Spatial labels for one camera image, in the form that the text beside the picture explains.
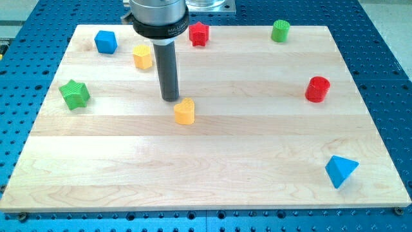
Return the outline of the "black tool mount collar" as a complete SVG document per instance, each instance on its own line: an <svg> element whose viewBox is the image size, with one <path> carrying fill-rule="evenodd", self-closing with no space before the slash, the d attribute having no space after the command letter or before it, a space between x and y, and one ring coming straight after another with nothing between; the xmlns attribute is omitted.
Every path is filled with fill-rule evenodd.
<svg viewBox="0 0 412 232"><path fill-rule="evenodd" d="M172 39L184 33L189 27L189 9L185 8L185 13L181 19L173 24L153 26L144 24L137 19L133 19L133 29L135 32L148 39Z"/></svg>

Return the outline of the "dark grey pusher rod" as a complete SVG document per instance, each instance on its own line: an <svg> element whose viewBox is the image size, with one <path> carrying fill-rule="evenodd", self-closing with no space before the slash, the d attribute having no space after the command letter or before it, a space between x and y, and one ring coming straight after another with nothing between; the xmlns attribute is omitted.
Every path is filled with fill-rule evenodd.
<svg viewBox="0 0 412 232"><path fill-rule="evenodd" d="M179 98L179 87L174 42L153 46L162 99L167 102L176 101Z"/></svg>

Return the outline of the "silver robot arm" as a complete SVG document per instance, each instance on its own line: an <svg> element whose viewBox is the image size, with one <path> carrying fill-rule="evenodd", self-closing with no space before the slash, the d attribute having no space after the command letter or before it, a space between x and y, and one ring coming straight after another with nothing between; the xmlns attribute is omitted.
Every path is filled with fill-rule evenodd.
<svg viewBox="0 0 412 232"><path fill-rule="evenodd" d="M149 39L154 48L162 99L179 98L175 39L189 27L189 9L184 0L129 0L129 12L121 17L132 23L138 35Z"/></svg>

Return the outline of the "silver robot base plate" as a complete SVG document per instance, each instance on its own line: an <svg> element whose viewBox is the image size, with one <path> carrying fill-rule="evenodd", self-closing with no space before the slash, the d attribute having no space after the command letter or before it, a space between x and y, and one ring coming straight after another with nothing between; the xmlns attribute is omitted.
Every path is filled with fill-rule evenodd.
<svg viewBox="0 0 412 232"><path fill-rule="evenodd" d="M235 14L235 0L186 0L190 13L196 15Z"/></svg>

